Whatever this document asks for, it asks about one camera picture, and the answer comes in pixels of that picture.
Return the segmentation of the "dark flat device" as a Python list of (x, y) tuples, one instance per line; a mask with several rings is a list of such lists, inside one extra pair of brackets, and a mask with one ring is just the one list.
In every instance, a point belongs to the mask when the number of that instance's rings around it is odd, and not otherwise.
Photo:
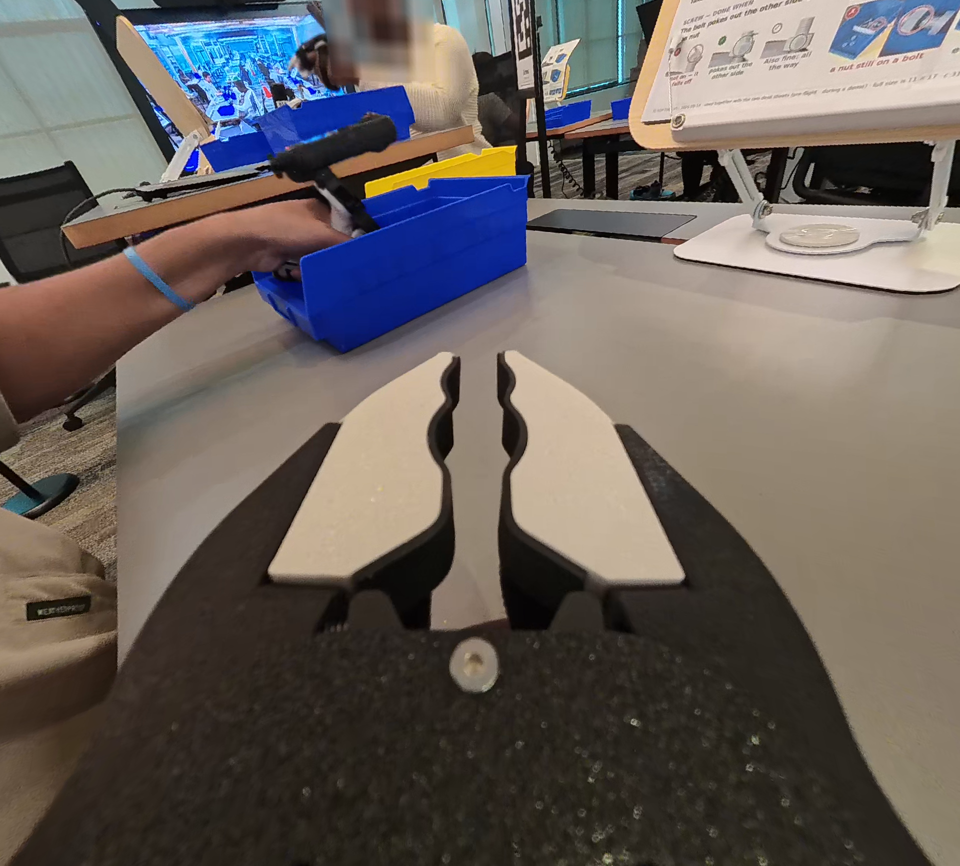
[(186, 176), (157, 183), (145, 183), (132, 188), (131, 195), (145, 203), (165, 201), (211, 189), (243, 184), (270, 172), (269, 164), (255, 164), (222, 173)]

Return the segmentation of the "printed instruction sheet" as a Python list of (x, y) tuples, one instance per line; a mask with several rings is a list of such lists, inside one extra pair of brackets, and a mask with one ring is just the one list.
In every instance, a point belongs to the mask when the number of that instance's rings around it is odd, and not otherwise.
[(642, 122), (678, 142), (957, 129), (959, 0), (676, 0)]

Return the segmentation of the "wooden document stand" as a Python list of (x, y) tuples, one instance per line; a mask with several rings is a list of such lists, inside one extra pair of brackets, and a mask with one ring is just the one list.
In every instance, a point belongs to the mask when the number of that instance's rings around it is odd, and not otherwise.
[(541, 61), (541, 83), (545, 104), (559, 104), (567, 96), (570, 84), (570, 60), (581, 44), (579, 37), (554, 44)]
[(135, 25), (122, 13), (115, 18), (114, 32), (120, 58), (181, 134), (174, 159), (163, 175), (165, 179), (171, 179), (179, 159), (188, 159), (190, 147), (199, 150), (212, 140), (212, 124), (207, 114), (192, 102), (168, 73)]

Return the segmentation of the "flat screen monitor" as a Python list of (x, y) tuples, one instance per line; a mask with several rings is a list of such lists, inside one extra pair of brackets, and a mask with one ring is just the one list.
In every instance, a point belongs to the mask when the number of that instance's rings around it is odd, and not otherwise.
[[(125, 16), (168, 73), (212, 124), (250, 132), (272, 111), (274, 87), (306, 102), (326, 96), (319, 80), (290, 67), (296, 50), (322, 28), (303, 3), (274, 8), (129, 9)], [(147, 92), (159, 117), (182, 136)]]

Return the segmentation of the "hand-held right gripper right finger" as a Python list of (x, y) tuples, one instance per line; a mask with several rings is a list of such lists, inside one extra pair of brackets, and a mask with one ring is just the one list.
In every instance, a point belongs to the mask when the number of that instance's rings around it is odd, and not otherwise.
[(508, 456), (498, 561), (510, 626), (546, 629), (579, 596), (604, 621), (622, 593), (684, 587), (627, 433), (585, 392), (514, 349), (497, 356), (497, 397)]

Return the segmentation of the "black desk mat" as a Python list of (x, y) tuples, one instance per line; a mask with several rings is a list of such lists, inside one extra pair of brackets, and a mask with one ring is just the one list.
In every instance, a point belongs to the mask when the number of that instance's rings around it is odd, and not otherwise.
[(660, 242), (695, 219), (695, 215), (618, 211), (606, 209), (554, 209), (532, 219), (528, 229), (562, 235), (596, 236)]

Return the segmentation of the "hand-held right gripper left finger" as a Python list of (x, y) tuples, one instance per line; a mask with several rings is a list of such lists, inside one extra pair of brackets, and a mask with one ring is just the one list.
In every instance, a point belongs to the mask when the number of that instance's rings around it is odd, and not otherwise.
[(349, 599), (388, 596), (405, 626), (430, 625), (455, 550), (453, 412), (460, 358), (439, 352), (338, 423), (268, 566), (270, 584)]

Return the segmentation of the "person's left forearm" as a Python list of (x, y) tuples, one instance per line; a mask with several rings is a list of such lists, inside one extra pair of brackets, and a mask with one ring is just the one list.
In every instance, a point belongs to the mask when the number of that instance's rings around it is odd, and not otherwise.
[(1, 392), (9, 415), (26, 423), (62, 404), (185, 305), (123, 253), (3, 289)]

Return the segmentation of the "blue divided plastic bin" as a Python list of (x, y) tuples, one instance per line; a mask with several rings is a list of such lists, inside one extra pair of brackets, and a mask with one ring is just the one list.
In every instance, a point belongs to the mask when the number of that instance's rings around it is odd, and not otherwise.
[(261, 299), (344, 354), (526, 264), (527, 176), (432, 178), (364, 200), (378, 230), (253, 272)]

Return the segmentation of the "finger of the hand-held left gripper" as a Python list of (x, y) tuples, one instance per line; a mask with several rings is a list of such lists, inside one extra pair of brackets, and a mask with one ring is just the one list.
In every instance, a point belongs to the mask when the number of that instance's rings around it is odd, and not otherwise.
[(363, 201), (353, 193), (329, 193), (328, 205), (330, 226), (343, 236), (356, 238), (380, 229)]

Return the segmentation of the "instruction board on white stand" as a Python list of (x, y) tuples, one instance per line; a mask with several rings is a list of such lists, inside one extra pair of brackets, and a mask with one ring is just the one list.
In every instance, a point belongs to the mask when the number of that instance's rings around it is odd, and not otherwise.
[[(681, 142), (669, 128), (642, 122), (653, 72), (666, 47), (662, 11), (630, 104), (634, 141), (654, 150), (711, 151), (717, 154), (745, 211), (675, 248), (679, 260), (768, 273), (802, 280), (844, 284), (900, 294), (934, 294), (958, 288), (958, 224), (940, 226), (948, 211), (950, 184), (958, 157), (958, 128), (920, 128), (892, 133), (854, 131), (845, 138), (826, 134), (802, 137), (762, 135), (759, 140), (721, 143)], [(932, 147), (929, 199), (917, 212), (899, 218), (859, 212), (811, 212), (808, 204), (775, 211), (749, 170), (744, 150), (922, 142)]]

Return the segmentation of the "black metal post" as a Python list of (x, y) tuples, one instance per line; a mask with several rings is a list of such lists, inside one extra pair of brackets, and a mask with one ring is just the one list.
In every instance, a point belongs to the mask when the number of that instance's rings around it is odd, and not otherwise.
[(518, 92), (534, 103), (534, 128), (537, 145), (538, 172), (542, 197), (551, 198), (546, 105), (539, 40), (540, 20), (535, 0), (507, 0), (510, 50), (514, 63)]

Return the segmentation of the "person's left hand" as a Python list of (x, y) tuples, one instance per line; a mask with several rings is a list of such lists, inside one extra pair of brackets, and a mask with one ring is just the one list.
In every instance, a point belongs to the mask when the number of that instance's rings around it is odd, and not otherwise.
[(174, 293), (197, 305), (246, 272), (271, 273), (348, 241), (320, 199), (230, 210), (169, 229), (138, 254)]

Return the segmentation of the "yellow plastic bin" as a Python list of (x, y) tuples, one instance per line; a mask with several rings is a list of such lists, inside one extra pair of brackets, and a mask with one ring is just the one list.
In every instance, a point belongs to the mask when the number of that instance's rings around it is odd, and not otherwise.
[(366, 183), (365, 198), (406, 187), (424, 189), (432, 180), (511, 177), (516, 174), (516, 153), (515, 145), (491, 147), (381, 176)]

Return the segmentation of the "blue wristband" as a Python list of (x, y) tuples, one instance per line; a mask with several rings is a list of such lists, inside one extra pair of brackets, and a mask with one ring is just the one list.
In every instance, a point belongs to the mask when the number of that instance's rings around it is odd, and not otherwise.
[(196, 303), (178, 293), (143, 259), (136, 247), (124, 248), (123, 257), (142, 279), (179, 312), (186, 313), (196, 308)]

